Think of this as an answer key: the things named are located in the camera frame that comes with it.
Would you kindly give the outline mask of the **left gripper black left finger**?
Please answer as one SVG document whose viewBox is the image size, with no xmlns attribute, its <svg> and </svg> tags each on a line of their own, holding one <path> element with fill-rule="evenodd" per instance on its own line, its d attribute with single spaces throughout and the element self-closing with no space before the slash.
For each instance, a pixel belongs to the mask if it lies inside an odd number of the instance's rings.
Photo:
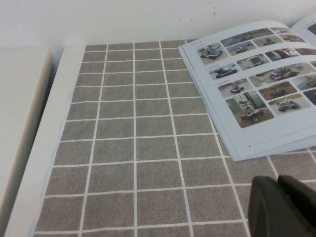
<svg viewBox="0 0 316 237">
<path fill-rule="evenodd" d="M 314 237 L 316 210 L 299 210 L 277 180 L 256 176 L 248 205 L 252 237 Z"/>
</svg>

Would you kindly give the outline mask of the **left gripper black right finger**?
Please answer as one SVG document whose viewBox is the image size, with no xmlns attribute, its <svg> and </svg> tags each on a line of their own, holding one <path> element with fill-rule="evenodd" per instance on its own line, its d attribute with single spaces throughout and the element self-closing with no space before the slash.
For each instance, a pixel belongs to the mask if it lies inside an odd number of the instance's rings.
<svg viewBox="0 0 316 237">
<path fill-rule="evenodd" d="M 316 209 L 315 190 L 289 175 L 280 175 L 277 182 L 299 210 Z"/>
</svg>

